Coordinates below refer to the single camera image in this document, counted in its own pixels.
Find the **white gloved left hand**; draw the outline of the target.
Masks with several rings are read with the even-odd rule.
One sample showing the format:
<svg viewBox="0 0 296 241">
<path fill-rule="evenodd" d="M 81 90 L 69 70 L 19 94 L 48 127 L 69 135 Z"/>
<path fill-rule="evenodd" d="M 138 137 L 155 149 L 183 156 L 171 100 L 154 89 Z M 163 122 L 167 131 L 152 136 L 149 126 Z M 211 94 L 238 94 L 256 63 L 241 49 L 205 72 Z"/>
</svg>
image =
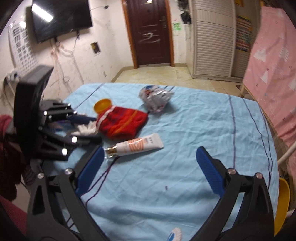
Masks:
<svg viewBox="0 0 296 241">
<path fill-rule="evenodd" d="M 90 121 L 88 124 L 75 124 L 74 128 L 67 131 L 67 135 L 74 136 L 91 136 L 98 134 L 98 129 L 95 121 Z"/>
</svg>

